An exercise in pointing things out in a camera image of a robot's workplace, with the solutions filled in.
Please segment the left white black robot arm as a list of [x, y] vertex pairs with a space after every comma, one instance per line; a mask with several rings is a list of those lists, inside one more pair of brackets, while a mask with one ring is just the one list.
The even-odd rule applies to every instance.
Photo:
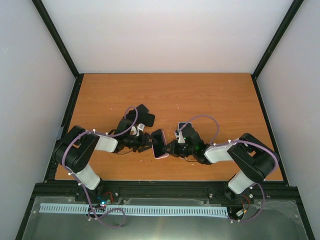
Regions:
[[123, 118], [110, 133], [85, 130], [75, 125], [58, 142], [52, 157], [78, 181], [79, 185], [87, 188], [86, 195], [92, 201], [99, 201], [103, 198], [104, 188], [99, 185], [101, 178], [89, 164], [93, 152], [118, 154], [124, 148], [128, 148], [141, 153], [150, 149], [157, 141], [150, 134], [144, 133], [144, 128], [152, 127], [154, 121], [154, 115], [151, 118], [140, 117], [136, 122]]

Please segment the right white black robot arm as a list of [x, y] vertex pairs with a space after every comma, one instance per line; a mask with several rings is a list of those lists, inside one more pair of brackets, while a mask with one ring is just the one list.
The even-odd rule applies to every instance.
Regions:
[[233, 161], [239, 172], [227, 182], [224, 190], [225, 197], [231, 202], [248, 188], [262, 184], [279, 166], [278, 155], [250, 133], [219, 144], [205, 144], [198, 136], [183, 136], [180, 133], [178, 139], [162, 147], [162, 150], [174, 157], [192, 156], [203, 165]]

